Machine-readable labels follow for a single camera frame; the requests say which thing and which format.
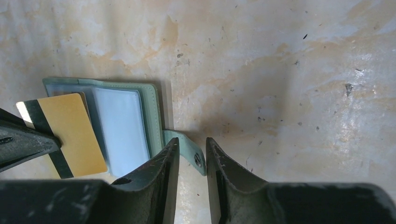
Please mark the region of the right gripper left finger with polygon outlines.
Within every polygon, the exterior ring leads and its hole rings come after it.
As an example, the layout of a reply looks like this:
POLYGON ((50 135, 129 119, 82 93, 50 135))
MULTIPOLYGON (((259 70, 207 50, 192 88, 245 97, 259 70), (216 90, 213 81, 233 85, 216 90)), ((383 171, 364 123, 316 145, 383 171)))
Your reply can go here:
POLYGON ((100 179, 9 180, 0 183, 3 224, 172 224, 179 139, 107 183, 100 179))

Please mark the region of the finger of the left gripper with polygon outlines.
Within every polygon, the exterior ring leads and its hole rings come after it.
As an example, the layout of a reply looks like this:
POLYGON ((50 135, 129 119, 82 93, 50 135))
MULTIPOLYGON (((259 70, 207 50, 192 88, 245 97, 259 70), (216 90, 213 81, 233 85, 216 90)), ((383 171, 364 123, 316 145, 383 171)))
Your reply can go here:
POLYGON ((0 110, 0 171, 20 165, 34 158, 59 151, 60 140, 29 128, 23 119, 0 110))

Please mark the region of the green card holder wallet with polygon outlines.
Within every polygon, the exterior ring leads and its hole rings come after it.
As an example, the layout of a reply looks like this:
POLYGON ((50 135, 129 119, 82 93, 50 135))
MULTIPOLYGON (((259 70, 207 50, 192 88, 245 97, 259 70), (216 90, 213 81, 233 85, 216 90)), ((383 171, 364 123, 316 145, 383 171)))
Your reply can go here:
POLYGON ((49 77, 43 85, 50 97, 82 93, 109 173, 125 176, 157 155, 172 139, 179 139, 180 154, 206 175, 201 148, 186 135, 162 127, 155 85, 120 83, 85 78, 49 77))

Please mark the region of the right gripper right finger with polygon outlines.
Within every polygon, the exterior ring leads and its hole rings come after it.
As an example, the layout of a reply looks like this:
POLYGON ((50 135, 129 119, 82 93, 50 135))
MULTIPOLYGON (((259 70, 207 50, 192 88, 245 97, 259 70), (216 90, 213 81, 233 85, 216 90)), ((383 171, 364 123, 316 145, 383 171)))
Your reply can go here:
POLYGON ((214 224, 393 224, 396 207, 369 183, 268 182, 206 139, 214 224))

